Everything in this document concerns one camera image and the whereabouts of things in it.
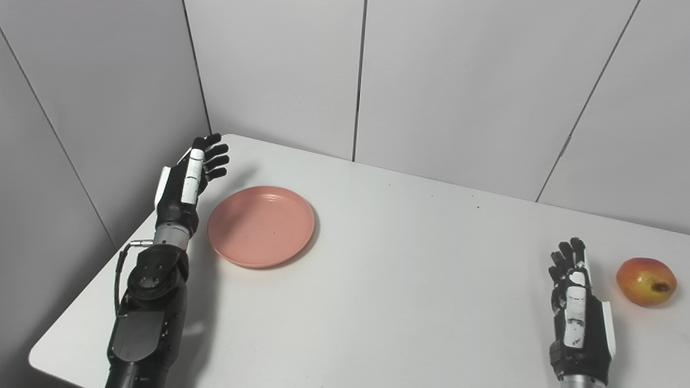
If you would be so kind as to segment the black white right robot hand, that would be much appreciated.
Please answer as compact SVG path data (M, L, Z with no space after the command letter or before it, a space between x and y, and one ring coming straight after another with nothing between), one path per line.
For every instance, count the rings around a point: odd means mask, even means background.
M593 293L584 242L562 241L550 257L555 334L550 366L561 387L607 387L616 354L613 315L610 302Z

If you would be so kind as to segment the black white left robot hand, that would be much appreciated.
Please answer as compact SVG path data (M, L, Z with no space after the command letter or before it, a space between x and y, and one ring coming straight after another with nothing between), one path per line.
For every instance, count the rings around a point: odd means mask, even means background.
M215 133L193 140L172 167L164 167L155 196L156 227L180 226L192 237L199 227L197 200L209 183L227 174L229 145Z

